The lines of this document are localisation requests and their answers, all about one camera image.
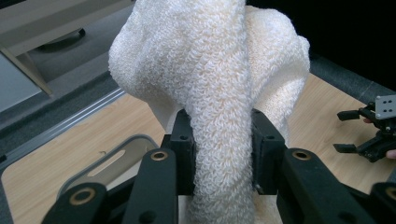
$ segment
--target screw hole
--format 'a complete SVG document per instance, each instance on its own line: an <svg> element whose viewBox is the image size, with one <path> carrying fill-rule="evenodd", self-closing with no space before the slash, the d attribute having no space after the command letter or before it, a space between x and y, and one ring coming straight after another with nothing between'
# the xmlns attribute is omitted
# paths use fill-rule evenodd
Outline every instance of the screw hole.
<svg viewBox="0 0 396 224"><path fill-rule="evenodd" d="M158 151L151 154L151 159L154 161L163 161L168 157L168 153L164 151Z"/></svg>
<svg viewBox="0 0 396 224"><path fill-rule="evenodd" d="M294 158L297 158L297 159L299 159L301 161L309 161L309 160L311 160L311 155L309 155L309 154L307 154L307 153L305 153L303 151L294 151L292 153L292 155L293 155Z"/></svg>
<svg viewBox="0 0 396 224"><path fill-rule="evenodd" d="M93 188L84 188L75 192L70 197L69 202L72 205L82 205L84 203L88 203L90 200L93 199L94 196L95 190Z"/></svg>

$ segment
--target metal bracket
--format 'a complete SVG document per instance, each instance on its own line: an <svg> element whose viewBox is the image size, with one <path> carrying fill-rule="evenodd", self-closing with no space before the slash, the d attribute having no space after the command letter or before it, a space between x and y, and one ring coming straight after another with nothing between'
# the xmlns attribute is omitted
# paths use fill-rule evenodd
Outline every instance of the metal bracket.
<svg viewBox="0 0 396 224"><path fill-rule="evenodd" d="M377 119L396 117L396 95L377 96L375 98L375 117Z"/></svg>

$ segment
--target white towel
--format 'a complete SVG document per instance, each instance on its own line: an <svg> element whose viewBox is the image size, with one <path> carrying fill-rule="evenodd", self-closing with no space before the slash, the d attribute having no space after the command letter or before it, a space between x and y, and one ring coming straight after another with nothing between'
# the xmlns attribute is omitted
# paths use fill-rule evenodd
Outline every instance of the white towel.
<svg viewBox="0 0 396 224"><path fill-rule="evenodd" d="M180 108L191 116L190 222L265 219L251 187L250 111L264 112L287 138L287 118L309 73L308 49L285 15L242 0L136 1L110 49L109 70L166 131Z"/></svg>

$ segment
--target wooden surface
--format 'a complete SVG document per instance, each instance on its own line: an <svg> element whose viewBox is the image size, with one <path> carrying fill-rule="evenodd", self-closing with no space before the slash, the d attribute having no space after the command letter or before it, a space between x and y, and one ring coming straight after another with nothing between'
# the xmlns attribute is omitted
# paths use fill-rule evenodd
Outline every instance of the wooden surface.
<svg viewBox="0 0 396 224"><path fill-rule="evenodd" d="M396 161L370 163L358 155L339 154L332 147L334 143L359 145L374 137L373 125L361 120L342 122L336 116L361 106L311 75L290 118L290 147L315 152L341 182L369 192L375 182L389 177ZM160 144L164 131L147 104L124 95L10 165L2 181L15 223L39 223L68 178L101 158L100 151L109 151L137 133Z"/></svg>

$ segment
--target gray surface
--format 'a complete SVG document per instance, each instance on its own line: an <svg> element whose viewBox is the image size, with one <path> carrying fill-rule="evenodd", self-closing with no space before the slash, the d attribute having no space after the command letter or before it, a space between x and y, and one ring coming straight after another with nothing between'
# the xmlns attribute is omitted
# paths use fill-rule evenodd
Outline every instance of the gray surface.
<svg viewBox="0 0 396 224"><path fill-rule="evenodd" d="M0 80L0 112L41 92L35 83L2 53L0 53Z"/></svg>

